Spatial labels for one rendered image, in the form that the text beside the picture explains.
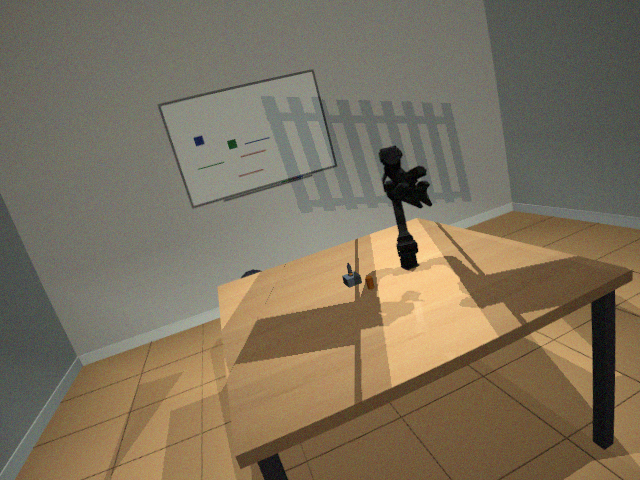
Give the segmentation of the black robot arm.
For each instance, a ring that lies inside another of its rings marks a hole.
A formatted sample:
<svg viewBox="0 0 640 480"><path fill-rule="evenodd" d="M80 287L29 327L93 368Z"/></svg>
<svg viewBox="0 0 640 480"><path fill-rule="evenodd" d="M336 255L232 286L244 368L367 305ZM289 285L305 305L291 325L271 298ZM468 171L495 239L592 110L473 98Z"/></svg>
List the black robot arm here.
<svg viewBox="0 0 640 480"><path fill-rule="evenodd" d="M412 234L408 231L407 222L405 218L404 208L402 201L400 199L395 200L392 197L392 191L397 187L393 185L393 178L398 171L403 171L400 168L400 158L402 156L402 152L396 146L391 146L387 148L383 148L379 153L380 161L383 162L384 166L384 176L382 178L384 190L387 192L387 196L392 200L395 217L397 221L397 226L399 230L399 235L397 238L397 251L401 262L401 267L410 270L417 266L416 254L418 252L417 242L413 240ZM421 166L417 166L407 173L402 172L404 180L408 183L411 181L410 179L415 179L418 181L423 176L426 176L426 169ZM391 180L386 181L387 175ZM401 251L401 252L400 252Z"/></svg>

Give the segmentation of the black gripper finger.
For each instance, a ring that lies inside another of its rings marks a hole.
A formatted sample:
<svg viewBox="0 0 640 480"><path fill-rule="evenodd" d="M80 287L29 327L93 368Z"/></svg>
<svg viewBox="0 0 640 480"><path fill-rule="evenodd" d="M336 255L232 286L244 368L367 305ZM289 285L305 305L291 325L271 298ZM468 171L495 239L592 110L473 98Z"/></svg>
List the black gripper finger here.
<svg viewBox="0 0 640 480"><path fill-rule="evenodd" d="M416 206L418 208L422 208L423 205L421 204L421 202L418 200L418 198L415 196L414 194L414 189L413 187L409 187L405 192L404 195L400 198L401 201L407 202L413 206Z"/></svg>
<svg viewBox="0 0 640 480"><path fill-rule="evenodd" d="M423 188L416 194L416 197L418 198L419 201L423 202L424 204L431 206L432 202L427 194L427 185L424 185Z"/></svg>

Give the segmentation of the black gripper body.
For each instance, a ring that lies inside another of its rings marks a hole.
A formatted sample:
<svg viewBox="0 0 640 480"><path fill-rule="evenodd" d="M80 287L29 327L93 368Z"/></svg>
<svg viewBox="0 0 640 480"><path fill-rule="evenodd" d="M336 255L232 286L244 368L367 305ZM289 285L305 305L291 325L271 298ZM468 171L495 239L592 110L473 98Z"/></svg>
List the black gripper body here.
<svg viewBox="0 0 640 480"><path fill-rule="evenodd" d="M392 197L395 200L400 199L400 194L401 196L404 195L404 192L409 188L409 187L413 187L414 189L414 194L416 196L416 194L423 188L424 185L430 186L430 184L427 181L424 182L418 182L416 185L415 183L417 182L415 179L410 179L411 181L409 181L408 183L404 180L403 178L403 173L404 171L398 171L396 173L396 175L393 178L393 185L397 187L392 191ZM404 172L407 173L407 172Z"/></svg>

